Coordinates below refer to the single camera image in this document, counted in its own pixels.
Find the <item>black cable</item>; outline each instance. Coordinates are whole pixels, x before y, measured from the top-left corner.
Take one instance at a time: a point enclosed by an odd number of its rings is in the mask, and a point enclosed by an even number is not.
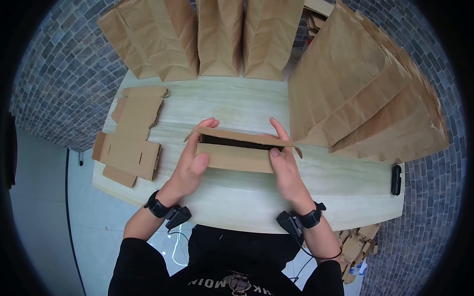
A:
[[[300,273],[303,271],[303,268],[311,261],[311,259],[313,259],[313,257],[311,257],[304,265],[303,267],[301,267],[300,271],[298,272],[298,274],[296,275],[296,277],[294,277],[294,281],[293,283],[296,283],[296,281],[300,278]]]
[[[188,237],[187,237],[184,233],[181,233],[181,232],[170,232],[170,231],[171,231],[171,229],[168,229],[168,234],[175,234],[175,233],[181,234],[182,236],[184,236],[184,238],[185,238],[185,239],[188,241],[188,243],[189,243]]]
[[[298,239],[296,239],[296,243],[298,244],[298,246],[300,246],[300,248],[301,248],[306,254],[308,254],[309,256],[313,257],[314,259],[318,259],[318,260],[331,260],[331,259],[334,259],[334,258],[339,257],[339,256],[342,254],[342,248],[340,248],[341,251],[339,252],[339,254],[337,254],[337,255],[334,256],[334,257],[330,257],[330,258],[316,257],[316,256],[313,256],[313,255],[311,255],[310,253],[308,253],[308,252],[303,248],[303,246],[300,245],[300,242],[298,241]]]

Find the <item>finger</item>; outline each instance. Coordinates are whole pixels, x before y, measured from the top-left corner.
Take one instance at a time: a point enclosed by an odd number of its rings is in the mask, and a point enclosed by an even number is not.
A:
[[[279,137],[277,137],[275,135],[269,135],[269,134],[257,134],[257,136],[267,137],[267,138],[272,138],[272,139],[280,139]]]
[[[270,149],[270,162],[272,163],[273,170],[277,175],[282,174],[286,171],[286,161],[283,158],[282,153],[276,149]]]
[[[213,124],[211,124],[209,127],[215,128],[219,126],[219,121],[216,119]]]
[[[192,160],[188,172],[195,176],[200,176],[206,170],[208,163],[209,155],[201,153]]]
[[[218,125],[219,125],[219,121],[216,120],[214,117],[211,117],[199,122],[198,125],[192,130],[195,131],[199,126],[217,127]],[[193,157],[194,157],[194,150],[196,149],[196,144],[199,142],[200,136],[201,136],[200,133],[193,133],[192,135],[190,135],[188,138],[188,142],[186,143],[186,147],[184,148],[184,151],[186,151],[186,153],[192,153]]]
[[[276,120],[273,117],[270,117],[270,123],[275,128],[276,133],[278,134],[280,139],[286,140],[286,141],[290,140],[290,137],[288,136],[288,133],[286,132],[285,128],[282,126],[282,124],[278,120]]]

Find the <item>brown paper bag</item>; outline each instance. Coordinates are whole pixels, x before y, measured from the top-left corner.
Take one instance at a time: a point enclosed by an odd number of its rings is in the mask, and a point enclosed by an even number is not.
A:
[[[288,80],[292,141],[331,146],[385,106],[410,76],[340,1]]]
[[[304,0],[248,0],[244,25],[244,77],[282,81]]]
[[[188,0],[123,0],[97,24],[137,78],[197,78],[197,16]]]
[[[377,114],[329,151],[372,161],[402,163],[449,146],[439,99],[405,49],[399,58],[411,75],[407,85]]]
[[[199,75],[240,75],[244,0],[197,0]]]

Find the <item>black wrist strap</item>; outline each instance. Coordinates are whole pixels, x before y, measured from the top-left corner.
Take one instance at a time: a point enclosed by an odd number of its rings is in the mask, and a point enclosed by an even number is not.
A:
[[[172,208],[163,206],[159,200],[156,199],[156,194],[159,190],[153,192],[144,207],[148,207],[150,212],[158,218],[163,218],[168,214]]]
[[[325,211],[326,207],[323,203],[316,203],[316,210],[312,210],[309,214],[306,215],[298,215],[298,220],[301,222],[304,228],[311,228],[319,224],[321,221],[321,211]]]

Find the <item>wooden table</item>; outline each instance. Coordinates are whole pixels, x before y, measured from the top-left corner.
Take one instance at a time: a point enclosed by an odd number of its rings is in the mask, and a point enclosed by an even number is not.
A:
[[[288,63],[287,78],[294,68]],[[122,89],[164,85],[165,99],[157,124],[148,138],[163,145],[154,181],[137,179],[128,188],[104,176],[104,164],[96,161],[92,184],[131,204],[141,206],[174,171],[184,148],[183,139],[201,120],[215,117],[220,128],[250,134],[275,134],[270,117],[290,130],[286,81],[201,76],[197,80],[162,83],[158,77],[137,80],[128,71],[110,107],[103,131],[113,133],[110,117]],[[404,173],[399,196],[390,194],[391,165],[330,155],[325,147],[300,145],[296,157],[304,184],[317,202],[324,202],[324,216],[332,229],[350,229],[386,221],[401,215],[405,191]],[[207,169],[199,189],[180,201],[192,213],[190,222],[225,229],[285,233],[275,218],[290,205],[275,187],[275,176],[232,170]]]

